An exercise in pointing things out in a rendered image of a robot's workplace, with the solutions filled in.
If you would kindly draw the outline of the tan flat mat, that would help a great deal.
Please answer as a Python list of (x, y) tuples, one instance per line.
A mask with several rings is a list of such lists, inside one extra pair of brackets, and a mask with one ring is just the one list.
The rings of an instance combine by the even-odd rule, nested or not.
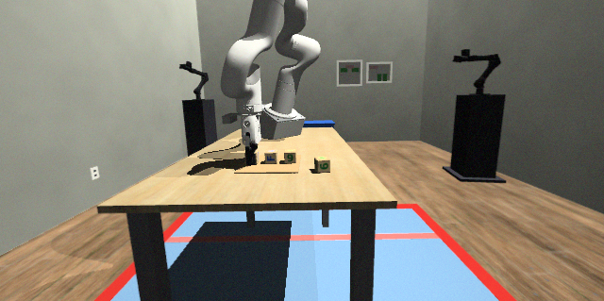
[(259, 155), (258, 164), (246, 165), (245, 162), (234, 174), (294, 174), (298, 173), (301, 155), (296, 155), (296, 163), (284, 163), (284, 155), (277, 155), (277, 164), (265, 164), (264, 155)]

